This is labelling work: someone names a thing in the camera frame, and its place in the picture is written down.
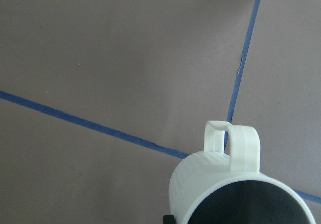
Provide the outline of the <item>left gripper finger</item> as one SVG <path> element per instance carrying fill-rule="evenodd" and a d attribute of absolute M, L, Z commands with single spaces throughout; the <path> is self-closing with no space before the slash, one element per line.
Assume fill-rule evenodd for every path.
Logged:
<path fill-rule="evenodd" d="M 176 224 L 174 215 L 164 215 L 162 217 L 162 224 Z"/>

